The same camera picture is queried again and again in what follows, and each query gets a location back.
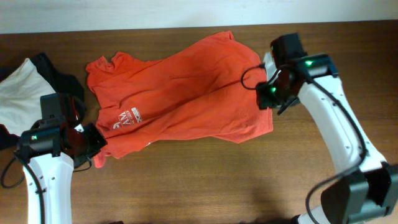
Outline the orange printed t-shirt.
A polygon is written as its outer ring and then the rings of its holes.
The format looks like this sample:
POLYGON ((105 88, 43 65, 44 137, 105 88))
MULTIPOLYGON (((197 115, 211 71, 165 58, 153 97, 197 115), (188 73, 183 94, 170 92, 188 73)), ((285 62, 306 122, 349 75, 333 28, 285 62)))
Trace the orange printed t-shirt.
POLYGON ((272 111, 260 110, 251 90, 266 77, 260 62, 230 31, 161 60, 118 52, 90 62, 87 84, 100 105, 96 126, 107 140, 95 166, 161 140, 241 143, 271 132, 272 111))

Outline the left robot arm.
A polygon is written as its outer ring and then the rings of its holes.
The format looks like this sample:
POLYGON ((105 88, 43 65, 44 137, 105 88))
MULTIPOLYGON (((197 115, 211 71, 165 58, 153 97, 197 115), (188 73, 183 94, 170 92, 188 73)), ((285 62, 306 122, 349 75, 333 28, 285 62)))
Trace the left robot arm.
POLYGON ((29 223, 71 223, 72 175, 92 165, 107 144, 90 123, 85 104, 66 93, 40 97, 42 117, 24 131, 15 152, 27 181, 29 223))

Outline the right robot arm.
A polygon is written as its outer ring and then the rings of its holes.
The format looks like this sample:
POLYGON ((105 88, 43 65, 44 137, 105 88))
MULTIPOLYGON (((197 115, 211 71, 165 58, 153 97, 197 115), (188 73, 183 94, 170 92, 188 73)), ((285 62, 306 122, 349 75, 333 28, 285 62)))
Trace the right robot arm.
POLYGON ((330 152, 335 175, 314 186, 321 204, 307 207, 294 223, 365 223, 390 215, 397 205, 397 166, 374 147, 346 99, 331 57, 309 55, 298 34, 270 44, 262 67, 267 81, 256 85, 260 109, 302 104, 330 152))

